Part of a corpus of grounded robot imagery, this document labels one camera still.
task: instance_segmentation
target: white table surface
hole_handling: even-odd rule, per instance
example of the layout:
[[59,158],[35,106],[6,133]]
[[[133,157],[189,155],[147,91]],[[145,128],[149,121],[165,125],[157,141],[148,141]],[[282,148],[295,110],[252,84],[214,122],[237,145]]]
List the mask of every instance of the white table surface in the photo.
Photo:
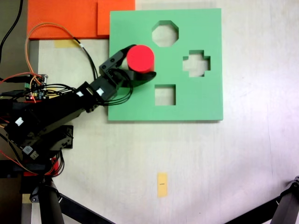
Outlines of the white table surface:
[[[222,9],[224,120],[73,120],[59,191],[117,224],[221,224],[278,196],[299,175],[299,1],[136,0],[136,9]],[[108,40],[83,40],[96,66]],[[50,83],[92,81],[84,53],[40,41]],[[157,173],[168,196],[157,197]],[[40,220],[38,204],[32,223]]]

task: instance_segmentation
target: orange foam board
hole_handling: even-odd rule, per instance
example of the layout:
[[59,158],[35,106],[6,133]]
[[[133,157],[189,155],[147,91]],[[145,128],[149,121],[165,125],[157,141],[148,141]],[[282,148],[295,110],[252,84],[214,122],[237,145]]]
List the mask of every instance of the orange foam board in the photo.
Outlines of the orange foam board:
[[135,0],[98,0],[98,37],[109,38],[110,12],[135,10]]
[[[110,11],[134,9],[135,0],[28,0],[27,32],[39,23],[54,22],[65,26],[79,39],[108,38]],[[43,26],[33,32],[30,39],[70,37],[60,28]]]

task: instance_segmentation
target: red cylinder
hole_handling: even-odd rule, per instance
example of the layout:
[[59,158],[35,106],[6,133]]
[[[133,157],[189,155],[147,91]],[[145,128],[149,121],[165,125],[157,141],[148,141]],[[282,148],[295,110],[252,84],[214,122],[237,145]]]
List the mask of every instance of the red cylinder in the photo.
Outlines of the red cylinder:
[[131,70],[147,73],[154,71],[155,55],[148,46],[136,45],[128,51],[127,62]]

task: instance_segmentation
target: robotic arm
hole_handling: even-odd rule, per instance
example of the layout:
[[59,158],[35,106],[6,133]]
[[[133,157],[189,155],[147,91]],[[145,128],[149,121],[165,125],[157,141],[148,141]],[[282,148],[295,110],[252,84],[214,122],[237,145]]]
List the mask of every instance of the robotic arm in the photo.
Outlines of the robotic arm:
[[[79,88],[36,104],[21,102],[4,102],[0,116],[9,117],[5,127],[9,139],[18,146],[24,155],[42,163],[52,158],[63,148],[72,147],[72,126],[64,126],[78,117],[83,111],[92,112],[99,105],[116,105],[127,101],[133,88],[142,85],[155,76],[155,72],[140,74],[133,70],[120,68],[130,45],[100,66],[100,77],[88,84],[84,82]],[[113,98],[120,87],[129,88],[127,96]]]

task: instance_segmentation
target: green shape sorter board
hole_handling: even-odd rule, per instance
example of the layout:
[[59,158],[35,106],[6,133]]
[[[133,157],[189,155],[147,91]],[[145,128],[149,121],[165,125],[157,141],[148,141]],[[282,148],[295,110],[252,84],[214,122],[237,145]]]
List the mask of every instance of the green shape sorter board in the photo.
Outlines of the green shape sorter board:
[[[159,47],[152,40],[158,25],[172,24],[178,40]],[[134,88],[124,104],[110,106],[109,120],[222,120],[221,9],[114,11],[110,15],[110,56],[131,44],[150,47],[157,76]],[[203,77],[189,77],[183,59],[192,52],[210,58]],[[175,105],[155,105],[155,87],[175,86]],[[128,90],[122,88],[117,97]]]

